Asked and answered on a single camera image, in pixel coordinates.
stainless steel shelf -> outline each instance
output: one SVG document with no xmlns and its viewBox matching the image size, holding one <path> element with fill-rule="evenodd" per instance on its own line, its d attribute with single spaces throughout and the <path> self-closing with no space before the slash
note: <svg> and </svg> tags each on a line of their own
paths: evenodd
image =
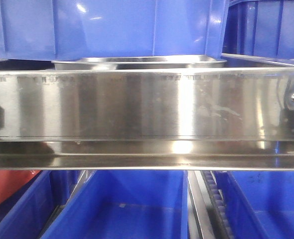
<svg viewBox="0 0 294 239">
<path fill-rule="evenodd" d="M 0 71 L 0 168 L 294 170 L 294 61 Z"/>
</svg>

